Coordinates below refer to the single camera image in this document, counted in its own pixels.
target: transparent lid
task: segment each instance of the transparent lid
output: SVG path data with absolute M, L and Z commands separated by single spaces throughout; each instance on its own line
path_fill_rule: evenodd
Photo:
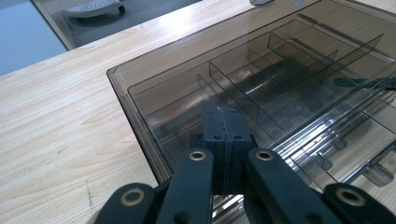
M 396 213 L 394 18 L 328 0 L 260 24 L 269 8 L 108 71 L 154 174 L 172 176 L 203 112 L 226 105 L 311 188 L 347 182 Z

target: gray floor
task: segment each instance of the gray floor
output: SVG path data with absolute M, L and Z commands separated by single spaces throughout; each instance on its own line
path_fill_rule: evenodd
M 65 16 L 78 47 L 89 44 L 108 35 L 115 34 L 145 21 L 160 17 L 200 0 L 125 0 L 125 13 L 117 10 L 105 15 L 86 18 L 79 22 Z

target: light wood tabletop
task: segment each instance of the light wood tabletop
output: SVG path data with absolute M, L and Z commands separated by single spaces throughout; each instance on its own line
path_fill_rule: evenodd
M 251 8 L 204 0 L 0 77 L 0 223 L 85 223 L 119 187 L 156 186 L 106 70 Z

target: wood grain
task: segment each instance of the wood grain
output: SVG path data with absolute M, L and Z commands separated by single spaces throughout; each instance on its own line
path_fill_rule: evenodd
M 204 0 L 0 77 L 0 223 L 85 223 L 117 188 L 155 186 L 106 70 L 251 8 Z

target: chair wheel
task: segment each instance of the chair wheel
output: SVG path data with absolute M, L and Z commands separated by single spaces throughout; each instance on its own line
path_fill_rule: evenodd
M 125 6 L 120 6 L 119 7 L 119 12 L 120 12 L 120 14 L 124 14 L 125 13 Z

